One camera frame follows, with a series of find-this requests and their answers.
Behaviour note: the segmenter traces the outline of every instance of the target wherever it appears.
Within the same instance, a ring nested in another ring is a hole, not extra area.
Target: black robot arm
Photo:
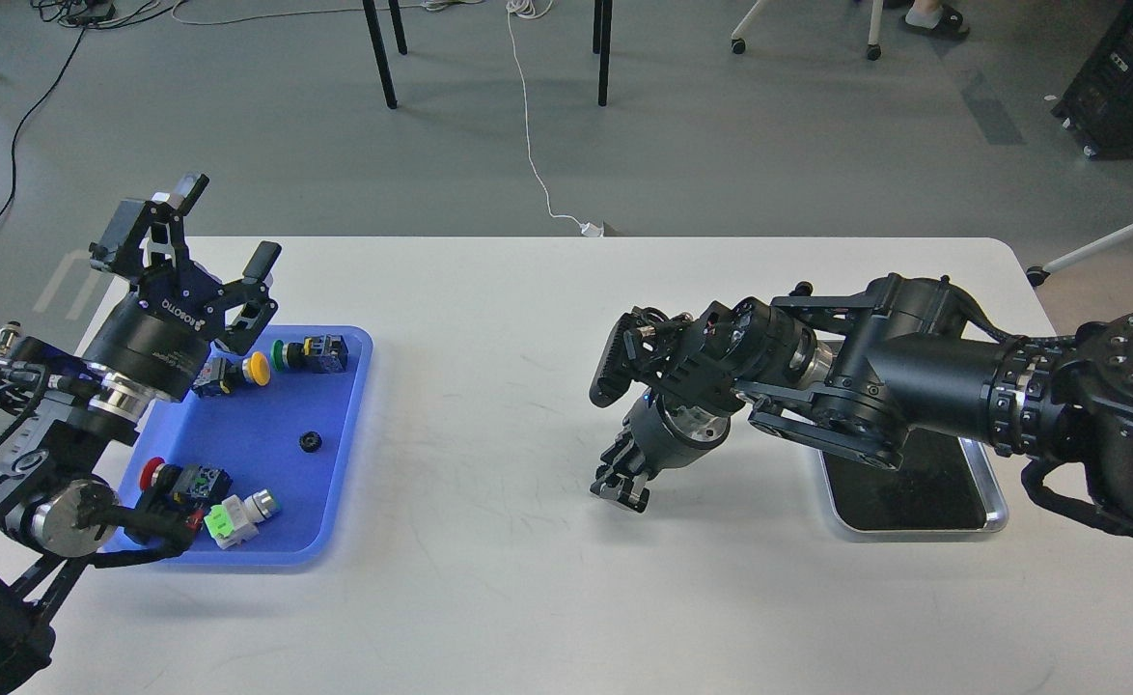
[[[92,265],[129,282],[82,357],[7,325],[0,341],[0,409],[16,415],[0,437],[0,531],[39,553],[19,579],[0,579],[0,692],[11,692],[50,663],[51,619],[86,567],[155,562],[184,553],[193,529],[120,506],[92,471],[111,441],[133,444],[154,399],[190,390],[211,342],[244,353],[275,313],[267,274],[279,256],[262,241],[244,277],[224,285],[193,263],[184,215],[205,176],[188,175],[170,194],[120,203]],[[146,246],[146,260],[143,258]],[[228,308],[238,316],[224,325]],[[103,553],[117,527],[156,544]],[[42,596],[33,591],[46,582]]]
[[[966,325],[991,340],[963,339]],[[633,381],[648,390],[602,455],[593,491],[634,510],[647,506],[647,481],[716,448],[749,405],[761,432],[885,469],[901,465],[914,427],[1024,454],[1031,500],[1133,536],[1133,314],[1025,338],[991,325],[948,278],[889,274],[855,296],[811,296],[801,282],[768,304],[713,303],[699,320],[632,308],[589,397],[608,406]],[[1091,500],[1047,488],[1066,463],[1085,467]]]

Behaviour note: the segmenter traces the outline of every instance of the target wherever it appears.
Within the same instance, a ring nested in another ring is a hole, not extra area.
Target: chair leg
[[[747,11],[747,16],[742,17],[742,22],[739,23],[739,26],[733,27],[733,34],[730,35],[730,41],[742,40],[742,35],[747,34],[747,28],[751,27],[751,23],[756,22],[756,17],[758,17],[760,12],[765,11],[765,7],[768,2],[769,0],[756,0],[756,3],[752,5],[751,9]]]
[[[394,26],[394,46],[400,56],[408,54],[408,42],[403,39],[403,15],[400,14],[400,0],[387,0],[391,9],[391,26]]]
[[[377,76],[382,79],[382,93],[386,96],[386,108],[394,109],[399,102],[394,100],[394,84],[391,83],[391,67],[386,63],[386,45],[382,43],[382,27],[377,26],[377,8],[374,0],[361,0],[365,9],[365,23],[368,25],[368,40],[374,44],[374,59],[377,61]]]
[[[593,54],[602,52],[602,2],[596,0],[593,5]]]
[[[597,84],[596,104],[610,101],[610,27],[614,23],[614,0],[602,1],[602,78]]]
[[[1042,270],[1043,272],[1053,273],[1058,270],[1066,269],[1068,265],[1073,265],[1074,263],[1081,263],[1083,260],[1089,258],[1089,256],[1097,254],[1099,251],[1107,251],[1122,241],[1126,241],[1128,238],[1133,238],[1133,223],[1121,230],[1113,231],[1111,234],[1106,235],[1106,237],[1099,238],[1099,240],[1088,243],[1077,251],[1058,256],[1058,258],[1051,261],[1051,263],[1045,264]]]
[[[867,59],[878,61],[879,49],[879,22],[884,17],[884,0],[875,0],[871,3],[871,26],[867,29]]]

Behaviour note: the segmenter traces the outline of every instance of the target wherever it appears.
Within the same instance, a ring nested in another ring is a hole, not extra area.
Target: office chair wheel
[[[1047,282],[1047,277],[1051,273],[1042,270],[1042,265],[1030,265],[1025,269],[1025,279],[1030,281],[1030,287],[1041,287],[1042,282]]]

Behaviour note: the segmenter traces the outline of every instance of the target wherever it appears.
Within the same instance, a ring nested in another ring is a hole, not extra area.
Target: blue tray
[[[300,342],[307,334],[341,334],[346,373],[272,373],[267,387],[213,399],[190,392],[179,404],[153,406],[120,481],[126,506],[138,501],[138,475],[153,457],[219,467],[231,475],[231,494],[245,498],[265,488],[283,506],[248,542],[221,550],[203,528],[190,549],[164,562],[295,565],[314,558],[331,537],[374,342],[355,327],[271,325],[254,350],[270,356],[275,340]],[[298,444],[307,431],[322,435],[322,448],[312,454]],[[107,545],[139,548],[120,532]]]

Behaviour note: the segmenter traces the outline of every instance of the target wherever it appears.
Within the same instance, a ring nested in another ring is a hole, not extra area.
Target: gray floor
[[[138,0],[118,3],[131,11]],[[973,25],[964,43],[906,34],[887,11],[884,58],[866,61],[867,3],[780,1],[734,56],[730,31],[749,0],[620,0],[602,109],[593,2],[557,0],[546,18],[514,26],[555,211],[641,237],[996,237],[1025,264],[1131,223],[1133,161],[1087,161],[1048,101],[1117,3],[959,5]],[[197,0],[182,15],[310,6],[339,5]],[[97,240],[120,198],[190,170],[213,179],[191,234],[578,234],[545,214],[526,161],[502,3],[407,10],[404,23],[411,54],[391,56],[395,111],[382,102],[359,12],[224,27],[165,15],[91,32],[20,139],[16,202],[0,224],[0,324],[18,317],[75,347],[90,312],[74,317],[73,304],[87,273],[78,264],[46,295],[56,265]],[[0,1],[0,205],[11,132],[76,34]],[[213,270],[237,274],[239,254],[236,269]],[[725,263],[724,247],[701,262]],[[752,278],[752,293],[796,280]],[[854,278],[854,290],[868,280]],[[82,296],[86,307],[102,287]],[[1041,291],[1064,331],[1133,308],[1133,247]],[[381,299],[398,300],[398,289]]]

